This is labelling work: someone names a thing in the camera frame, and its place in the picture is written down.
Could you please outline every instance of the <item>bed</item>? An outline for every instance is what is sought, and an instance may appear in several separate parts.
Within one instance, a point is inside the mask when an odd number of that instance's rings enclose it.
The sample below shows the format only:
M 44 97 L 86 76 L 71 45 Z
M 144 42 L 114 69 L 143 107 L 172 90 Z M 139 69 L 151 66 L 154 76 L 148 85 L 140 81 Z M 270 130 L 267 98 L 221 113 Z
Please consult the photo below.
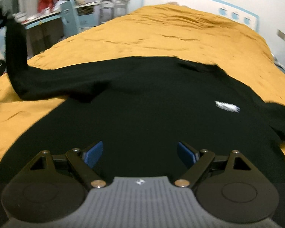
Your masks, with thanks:
M 218 64 L 263 100 L 285 105 L 285 74 L 265 40 L 244 24 L 178 5 L 144 6 L 126 16 L 67 38 L 28 61 L 55 69 L 127 56 L 176 56 Z M 0 159 L 32 124 L 66 98 L 22 101 L 7 74 L 0 77 Z M 285 143 L 281 145 L 285 154 Z

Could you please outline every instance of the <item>metal screw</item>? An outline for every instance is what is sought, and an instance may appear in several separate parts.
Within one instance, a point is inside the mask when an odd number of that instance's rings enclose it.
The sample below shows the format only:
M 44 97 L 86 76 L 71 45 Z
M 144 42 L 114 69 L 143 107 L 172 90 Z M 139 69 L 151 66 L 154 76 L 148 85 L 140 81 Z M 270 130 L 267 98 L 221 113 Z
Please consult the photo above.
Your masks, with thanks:
M 107 183 L 103 180 L 94 180 L 91 182 L 92 187 L 94 188 L 102 188 L 106 185 Z
M 185 179 L 178 179 L 174 182 L 174 184 L 177 187 L 185 188 L 185 187 L 188 187 L 190 185 L 190 182 L 188 180 L 185 180 Z
M 80 148 L 76 147 L 76 148 L 73 148 L 72 150 L 77 153 L 80 151 Z

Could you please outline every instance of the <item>ribbed gray surface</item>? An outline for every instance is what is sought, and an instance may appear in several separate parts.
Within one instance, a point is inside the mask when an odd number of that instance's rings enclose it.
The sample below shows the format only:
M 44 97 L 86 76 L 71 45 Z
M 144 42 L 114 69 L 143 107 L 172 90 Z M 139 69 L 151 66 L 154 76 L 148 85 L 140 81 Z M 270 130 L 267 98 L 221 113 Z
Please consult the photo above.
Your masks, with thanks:
M 116 177 L 110 186 L 90 191 L 71 215 L 44 224 L 11 220 L 4 228 L 279 228 L 270 219 L 239 225 L 204 211 L 192 191 L 173 186 L 167 177 Z

